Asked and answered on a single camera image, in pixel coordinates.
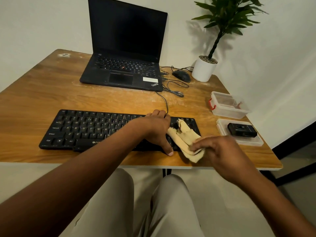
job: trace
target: clear plastic box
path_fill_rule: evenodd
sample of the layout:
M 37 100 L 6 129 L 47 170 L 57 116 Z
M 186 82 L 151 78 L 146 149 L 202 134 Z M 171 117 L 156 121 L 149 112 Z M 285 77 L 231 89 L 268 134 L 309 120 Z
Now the clear plastic box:
M 209 105 L 212 113 L 216 116 L 241 119 L 250 113 L 242 98 L 216 91 L 212 91 Z
M 245 121 L 218 119 L 216 121 L 216 124 L 221 135 L 231 135 L 227 127 L 229 123 L 252 125 L 251 123 L 245 122 Z M 244 137 L 244 136 L 233 136 L 233 137 L 235 138 L 236 142 L 241 145 L 252 145 L 252 146 L 263 145 L 263 140 L 261 139 L 259 134 L 256 137 Z

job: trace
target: computer mouse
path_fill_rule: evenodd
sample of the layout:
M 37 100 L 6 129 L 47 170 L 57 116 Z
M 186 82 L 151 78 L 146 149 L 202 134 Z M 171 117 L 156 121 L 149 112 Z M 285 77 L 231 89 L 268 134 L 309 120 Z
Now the computer mouse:
M 177 70 L 177 71 L 173 71 L 172 75 L 174 75 L 176 78 L 180 79 L 181 81 L 184 82 L 190 82 L 191 78 L 189 76 L 189 74 L 185 71 L 181 71 L 181 70 Z

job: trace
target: hand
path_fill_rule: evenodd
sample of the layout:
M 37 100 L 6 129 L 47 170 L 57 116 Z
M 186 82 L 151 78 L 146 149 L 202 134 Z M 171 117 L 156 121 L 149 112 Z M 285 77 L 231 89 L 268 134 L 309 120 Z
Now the hand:
M 231 136 L 202 137 L 190 146 L 191 151 L 201 148 L 206 148 L 205 157 L 211 160 L 214 169 L 224 179 L 239 187 L 259 174 Z
M 170 127 L 170 115 L 166 115 L 165 111 L 154 110 L 153 113 L 148 113 L 144 120 L 150 125 L 150 132 L 145 139 L 161 146 L 167 155 L 173 155 L 173 149 L 166 139 L 167 130 Z

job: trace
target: plant trunk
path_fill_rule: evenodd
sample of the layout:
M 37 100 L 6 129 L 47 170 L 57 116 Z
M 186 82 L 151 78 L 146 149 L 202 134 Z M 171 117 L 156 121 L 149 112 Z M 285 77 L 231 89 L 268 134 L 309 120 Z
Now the plant trunk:
M 209 58 L 210 60 L 212 59 L 212 56 L 213 56 L 213 54 L 214 54 L 214 51 L 215 51 L 215 49 L 216 49 L 216 47 L 217 47 L 217 44 L 218 44 L 218 42 L 219 42 L 219 39 L 222 37 L 222 35 L 223 35 L 223 33 L 220 31 L 219 34 L 218 34 L 218 36 L 217 36 L 217 38 L 216 38 L 216 40 L 215 40 L 215 43 L 214 43 L 214 45 L 213 45 L 213 48 L 211 49 L 211 51 L 210 51 L 210 53 L 209 53 L 209 55 L 208 55 L 208 58 Z

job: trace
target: white plant pot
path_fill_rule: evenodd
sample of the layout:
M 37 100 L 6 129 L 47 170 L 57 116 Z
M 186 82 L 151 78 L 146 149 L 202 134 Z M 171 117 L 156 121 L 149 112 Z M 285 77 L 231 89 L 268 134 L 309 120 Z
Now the white plant pot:
M 207 82 L 211 78 L 216 65 L 217 64 L 207 63 L 198 58 L 192 71 L 192 77 L 198 81 Z

